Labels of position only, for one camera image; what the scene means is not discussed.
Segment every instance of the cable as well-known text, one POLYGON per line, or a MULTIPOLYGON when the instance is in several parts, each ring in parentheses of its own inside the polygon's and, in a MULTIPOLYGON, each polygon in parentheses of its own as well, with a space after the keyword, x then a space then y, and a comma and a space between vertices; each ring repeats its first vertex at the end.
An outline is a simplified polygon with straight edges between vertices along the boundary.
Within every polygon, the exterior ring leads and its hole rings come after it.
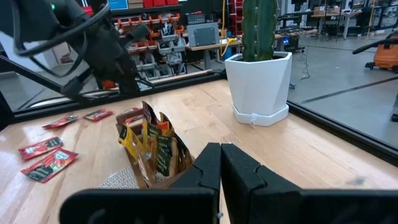
POLYGON ((302 77, 300 80, 305 80, 305 79, 311 78, 311 74, 310 74, 310 72, 308 71, 308 67, 310 66, 310 65, 308 64, 308 51, 309 51, 309 45, 310 45, 310 39, 307 37, 307 53, 305 54, 305 68, 304 68, 301 72, 304 73, 304 70, 306 70, 308 76, 302 77))
POLYGON ((21 42, 21 22, 19 17, 19 5, 18 5, 19 1, 10 0, 10 3, 11 3, 13 26, 14 26, 14 52, 16 55, 21 57, 32 57, 35 54, 39 54, 52 47, 55 47, 56 45, 61 44, 62 42, 65 42, 67 39, 80 34, 85 29, 89 28, 93 24, 96 24, 100 20, 104 19, 109 13, 109 1, 106 1, 104 8, 102 8, 100 12, 98 12, 92 18, 88 19, 79 26, 62 33, 61 35, 58 35, 53 39, 44 42, 43 44, 40 44, 29 50, 23 50, 21 49, 22 42, 21 42))
POLYGON ((64 75, 59 75, 54 73, 53 71, 51 71, 50 69, 48 69, 46 66, 44 66, 43 64, 41 64, 38 60, 36 60, 36 58, 34 58, 34 56, 29 57, 29 59, 31 59, 37 66, 39 66, 42 70, 46 71, 47 73, 58 77, 58 78, 62 78, 62 77, 66 77, 70 74, 72 74, 72 72, 74 72, 76 70, 76 68, 80 65, 81 61, 83 61, 83 56, 84 54, 86 54, 86 50, 87 50, 87 39, 86 39, 86 32, 83 33, 83 46, 81 46, 81 52, 80 54, 77 56, 75 63, 73 63, 72 67, 64 74, 64 75))
POLYGON ((368 34, 366 34, 366 39, 369 39, 369 33, 371 31, 371 25, 372 25, 372 17, 373 17, 373 10, 374 10, 374 3, 376 2, 376 0, 373 0, 373 5, 372 5, 372 11, 371 11, 371 17, 369 19, 369 27, 368 27, 368 34))
POLYGON ((223 32, 224 32, 224 24, 225 24, 225 0, 223 0, 223 26, 221 28, 221 41, 220 41, 220 53, 222 53, 223 51, 223 32))
POLYGON ((226 49, 228 49, 229 43, 230 43, 230 41, 227 39, 225 49, 224 49, 223 53, 221 53, 221 56, 224 56, 224 54, 225 54, 225 52, 226 52, 226 49))

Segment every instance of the white flower pot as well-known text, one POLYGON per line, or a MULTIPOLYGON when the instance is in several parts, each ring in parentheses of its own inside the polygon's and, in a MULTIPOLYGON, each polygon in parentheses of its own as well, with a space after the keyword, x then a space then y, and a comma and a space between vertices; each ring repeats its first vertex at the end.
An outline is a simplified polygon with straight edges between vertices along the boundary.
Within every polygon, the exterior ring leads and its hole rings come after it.
POLYGON ((274 52, 283 58, 243 62, 242 54, 225 61, 232 105, 240 123, 270 126, 287 117, 292 53, 274 52))

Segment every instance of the red ketchup packet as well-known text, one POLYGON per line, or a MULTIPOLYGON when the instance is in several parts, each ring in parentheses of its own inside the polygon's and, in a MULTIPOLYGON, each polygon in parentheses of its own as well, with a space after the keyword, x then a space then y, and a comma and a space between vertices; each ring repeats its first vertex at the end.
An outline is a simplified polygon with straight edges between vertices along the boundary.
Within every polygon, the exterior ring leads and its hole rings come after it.
POLYGON ((132 123, 134 123, 134 122, 136 122, 136 121, 138 121, 138 120, 140 120, 140 119, 142 119, 144 117, 144 115, 137 115, 137 116, 134 116, 134 117, 132 117, 132 118, 128 118, 128 119, 126 119, 125 120, 125 123, 127 124, 127 125, 129 125, 129 124, 132 124, 132 123))
POLYGON ((78 116, 76 116, 76 115, 66 116, 64 118, 59 119, 58 121, 52 122, 51 124, 47 124, 45 126, 42 126, 42 128, 46 128, 46 129, 58 128, 58 127, 66 125, 68 123, 71 123, 73 121, 76 121, 77 118, 78 118, 78 116))
POLYGON ((18 151, 21 153, 22 158, 27 160, 41 154, 45 154, 46 152, 50 152, 54 149, 58 149, 62 145, 63 143, 61 139, 59 139, 58 137, 54 137, 30 146, 20 148, 18 149, 18 151))
POLYGON ((99 109, 97 111, 91 112, 88 115, 84 116, 87 120, 90 121, 99 121, 107 116, 111 116, 113 114, 112 111, 106 109, 99 109))
POLYGON ((75 152, 59 148, 21 172, 33 180, 46 183, 69 165, 77 155, 75 152))

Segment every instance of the wooden tabletop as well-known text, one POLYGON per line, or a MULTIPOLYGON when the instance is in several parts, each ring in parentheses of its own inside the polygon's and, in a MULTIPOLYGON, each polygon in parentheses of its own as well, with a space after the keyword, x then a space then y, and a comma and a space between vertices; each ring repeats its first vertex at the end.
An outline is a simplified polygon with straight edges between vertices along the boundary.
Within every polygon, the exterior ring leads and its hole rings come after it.
POLYGON ((325 15, 325 13, 323 14, 318 14, 318 15, 312 15, 311 17, 331 17, 331 16, 355 16, 362 13, 362 11, 356 11, 356 12, 351 12, 351 13, 344 13, 342 12, 341 15, 337 12, 334 13, 327 13, 325 15))
MULTIPOLYGON (((228 82, 167 91, 98 108, 116 114, 150 103, 172 121, 197 157, 208 142, 231 142, 259 162, 305 189, 398 189, 398 168, 290 114, 271 126, 239 124, 231 108, 228 82)), ((67 114, 8 126, 0 132, 0 220, 5 223, 58 223, 58 211, 71 194, 99 186, 129 165, 118 144, 115 116, 97 123, 80 119, 62 129, 41 128, 67 114), (17 149, 58 136, 77 160, 45 184, 20 173, 42 156, 23 162, 17 149)), ((224 202, 221 223, 229 223, 224 202)))
MULTIPOLYGON (((308 30, 308 31, 302 31, 302 32, 296 32, 296 33, 291 33, 291 35, 304 35, 304 34, 316 34, 318 30, 308 30)), ((275 40, 276 39, 281 39, 283 37, 286 37, 286 35, 280 35, 280 34, 275 34, 275 40)), ((235 42, 232 42, 229 44, 229 46, 234 46, 234 45, 239 45, 242 44, 241 40, 237 40, 235 42)), ((212 45, 206 45, 206 46, 200 46, 200 47, 190 47, 188 44, 185 46, 186 50, 191 50, 191 51, 197 51, 197 50, 211 50, 211 49, 217 49, 220 47, 220 44, 212 44, 212 45)))

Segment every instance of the orange shop vacuum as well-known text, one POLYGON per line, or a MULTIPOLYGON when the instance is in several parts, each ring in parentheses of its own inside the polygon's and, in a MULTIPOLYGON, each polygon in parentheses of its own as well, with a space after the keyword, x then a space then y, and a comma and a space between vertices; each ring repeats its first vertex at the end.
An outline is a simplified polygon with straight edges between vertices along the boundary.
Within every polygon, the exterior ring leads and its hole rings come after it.
POLYGON ((374 54, 373 62, 368 62, 365 68, 373 69, 379 67, 381 69, 391 69, 394 73, 398 73, 398 32, 393 32, 384 40, 362 46, 353 51, 353 54, 361 53, 371 47, 377 47, 374 54))

